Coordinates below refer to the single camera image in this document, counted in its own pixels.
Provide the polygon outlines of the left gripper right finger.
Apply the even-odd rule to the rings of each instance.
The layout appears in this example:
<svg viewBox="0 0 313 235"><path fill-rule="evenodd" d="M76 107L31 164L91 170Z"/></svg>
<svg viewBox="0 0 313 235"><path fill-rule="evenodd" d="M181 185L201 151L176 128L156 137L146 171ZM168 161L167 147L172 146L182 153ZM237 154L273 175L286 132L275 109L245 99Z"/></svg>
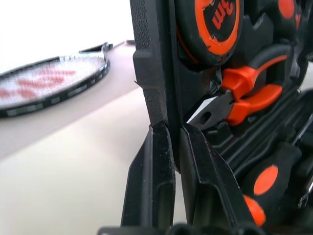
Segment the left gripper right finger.
<svg viewBox="0 0 313 235"><path fill-rule="evenodd" d="M232 170L196 127L180 129L180 173L188 224L256 229Z"/></svg>

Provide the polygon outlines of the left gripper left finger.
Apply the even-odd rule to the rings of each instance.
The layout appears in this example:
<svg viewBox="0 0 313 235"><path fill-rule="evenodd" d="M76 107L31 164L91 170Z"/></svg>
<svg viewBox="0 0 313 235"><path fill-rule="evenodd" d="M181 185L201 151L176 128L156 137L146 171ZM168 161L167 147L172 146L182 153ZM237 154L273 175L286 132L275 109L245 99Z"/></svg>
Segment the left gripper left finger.
<svg viewBox="0 0 313 235"><path fill-rule="evenodd" d="M151 126L132 161L126 184L121 225L169 228L176 194L175 164L165 123Z"/></svg>

